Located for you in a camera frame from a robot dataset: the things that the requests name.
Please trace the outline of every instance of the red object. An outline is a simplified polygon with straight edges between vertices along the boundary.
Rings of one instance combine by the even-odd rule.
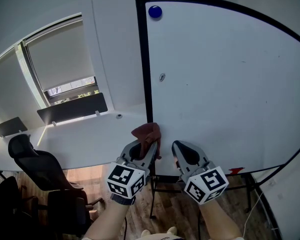
[[[244,169],[244,167],[229,169],[229,171],[231,171],[230,174],[238,174],[242,169]]]
[[[157,142],[155,158],[161,159],[161,132],[160,127],[156,122],[145,123],[134,129],[131,134],[135,136],[141,143],[140,158],[144,158],[152,143]]]

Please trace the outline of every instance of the round blue magnet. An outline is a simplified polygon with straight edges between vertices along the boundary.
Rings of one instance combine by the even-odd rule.
[[[154,5],[149,8],[148,13],[152,18],[159,18],[162,15],[162,9],[159,6]]]

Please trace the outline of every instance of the window shade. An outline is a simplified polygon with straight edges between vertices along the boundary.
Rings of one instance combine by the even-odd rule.
[[[19,117],[28,129],[41,127],[39,109],[12,49],[0,58],[0,124]]]
[[[35,39],[28,49],[43,91],[95,75],[82,21]]]

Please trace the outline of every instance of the forearm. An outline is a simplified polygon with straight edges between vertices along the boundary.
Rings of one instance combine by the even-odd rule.
[[[233,240],[242,237],[237,224],[225,213],[216,200],[199,206],[212,240]]]
[[[111,201],[106,210],[90,226],[85,237],[92,240],[112,240],[117,238],[129,207],[129,205]]]

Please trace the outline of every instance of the chair headrest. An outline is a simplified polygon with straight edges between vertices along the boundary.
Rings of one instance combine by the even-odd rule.
[[[19,134],[10,139],[8,152],[13,159],[39,156],[30,143],[30,135],[27,134]]]

